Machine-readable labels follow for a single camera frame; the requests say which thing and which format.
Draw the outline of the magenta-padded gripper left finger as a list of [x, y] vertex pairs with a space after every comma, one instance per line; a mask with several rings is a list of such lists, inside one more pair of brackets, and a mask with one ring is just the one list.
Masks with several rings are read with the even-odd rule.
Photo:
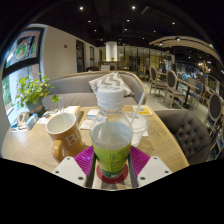
[[91, 188], [95, 173], [95, 157], [90, 146], [75, 157], [65, 157], [53, 170], [53, 174], [78, 186]]

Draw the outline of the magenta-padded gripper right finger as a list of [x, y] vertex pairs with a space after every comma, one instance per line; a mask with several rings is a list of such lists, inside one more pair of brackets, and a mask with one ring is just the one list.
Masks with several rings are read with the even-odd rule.
[[158, 156], [150, 157], [134, 146], [130, 149], [128, 163], [133, 188], [146, 186], [172, 174]]

